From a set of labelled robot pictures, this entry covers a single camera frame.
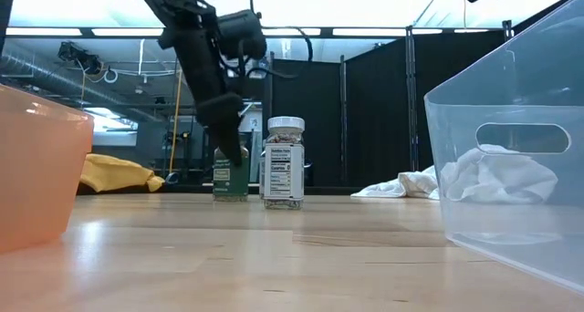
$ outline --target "white cloth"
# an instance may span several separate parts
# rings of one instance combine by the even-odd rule
[[[370,185],[360,192],[353,193],[354,198],[400,198],[417,197],[438,200],[438,183],[434,167],[423,172],[401,172],[398,178],[389,182]]]
[[[495,145],[469,150],[440,171],[444,199],[465,203],[542,203],[554,191],[558,177],[531,157]],[[370,185],[356,198],[418,197],[440,199],[434,167],[402,172],[398,178]]]

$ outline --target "wooden tabletop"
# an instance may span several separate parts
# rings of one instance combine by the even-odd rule
[[[250,198],[80,197],[59,241],[0,255],[0,311],[584,310],[449,243],[438,203],[323,196],[290,212]]]

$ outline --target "black backdrop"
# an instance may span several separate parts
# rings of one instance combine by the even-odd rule
[[[433,165],[424,95],[504,42],[503,31],[414,36],[420,170]]]
[[[404,38],[347,61],[347,123],[349,186],[410,169]]]
[[[306,64],[305,61],[277,59],[273,68],[286,74],[296,74]],[[305,155],[307,160],[313,162],[314,185],[340,186],[339,64],[313,62],[300,78],[273,78],[272,85],[272,117],[295,116],[306,122]]]
[[[11,9],[12,0],[0,0],[0,52],[2,52],[2,48],[4,47],[4,38]]]

